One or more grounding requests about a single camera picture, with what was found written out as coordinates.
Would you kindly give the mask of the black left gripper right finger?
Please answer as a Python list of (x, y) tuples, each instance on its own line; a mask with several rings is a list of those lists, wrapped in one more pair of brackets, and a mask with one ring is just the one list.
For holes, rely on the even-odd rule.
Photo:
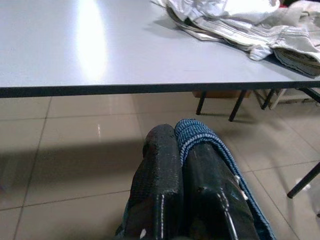
[(194, 240), (275, 240), (229, 148), (203, 122), (182, 119), (174, 133), (183, 173), (185, 227)]

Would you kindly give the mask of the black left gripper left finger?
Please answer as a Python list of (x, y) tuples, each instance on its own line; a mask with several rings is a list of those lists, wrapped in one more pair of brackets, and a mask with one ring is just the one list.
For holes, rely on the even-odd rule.
[(178, 142), (169, 124), (152, 128), (130, 188), (118, 239), (171, 240), (180, 234), (183, 175)]

